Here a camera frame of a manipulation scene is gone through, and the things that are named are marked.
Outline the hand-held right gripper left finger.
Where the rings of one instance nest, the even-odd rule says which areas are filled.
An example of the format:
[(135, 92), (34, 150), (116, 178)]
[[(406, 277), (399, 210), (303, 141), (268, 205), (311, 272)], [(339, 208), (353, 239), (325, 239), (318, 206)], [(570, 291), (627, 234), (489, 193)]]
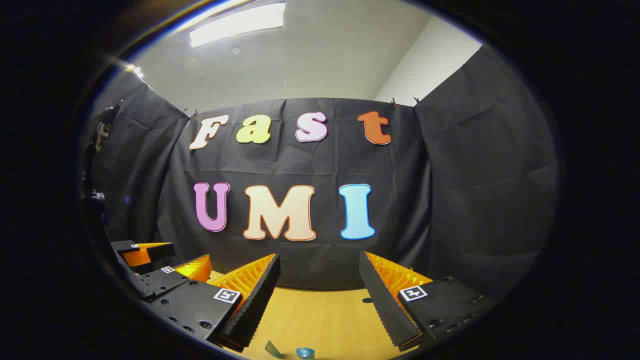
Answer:
[(241, 353), (274, 293), (281, 258), (272, 253), (215, 279), (211, 272), (205, 284), (183, 285), (145, 305), (176, 330)]

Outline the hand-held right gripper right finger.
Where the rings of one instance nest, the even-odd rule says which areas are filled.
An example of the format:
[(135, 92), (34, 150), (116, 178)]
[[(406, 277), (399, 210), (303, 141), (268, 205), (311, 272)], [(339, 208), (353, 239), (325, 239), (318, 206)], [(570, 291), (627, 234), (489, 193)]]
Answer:
[(430, 279), (368, 251), (359, 254), (359, 275), (391, 343), (400, 350), (441, 344), (498, 303), (453, 276)]

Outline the black backdrop cloth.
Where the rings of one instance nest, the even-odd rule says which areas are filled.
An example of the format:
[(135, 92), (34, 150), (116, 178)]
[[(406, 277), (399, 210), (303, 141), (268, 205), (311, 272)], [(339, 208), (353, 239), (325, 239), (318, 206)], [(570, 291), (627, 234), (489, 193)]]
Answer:
[(125, 76), (93, 161), (111, 240), (170, 242), (230, 272), (276, 253), (278, 285), (363, 289), (361, 252), (507, 293), (547, 240), (558, 161), (546, 116), (483, 45), (418, 105), (275, 99), (187, 117)]

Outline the ceiling light panel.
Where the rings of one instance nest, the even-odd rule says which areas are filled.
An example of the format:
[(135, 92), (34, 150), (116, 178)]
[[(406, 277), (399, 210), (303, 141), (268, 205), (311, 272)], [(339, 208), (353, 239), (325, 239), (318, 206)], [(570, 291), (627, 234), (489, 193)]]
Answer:
[(275, 2), (218, 18), (190, 31), (190, 45), (198, 48), (236, 35), (281, 28), (285, 10), (285, 2)]

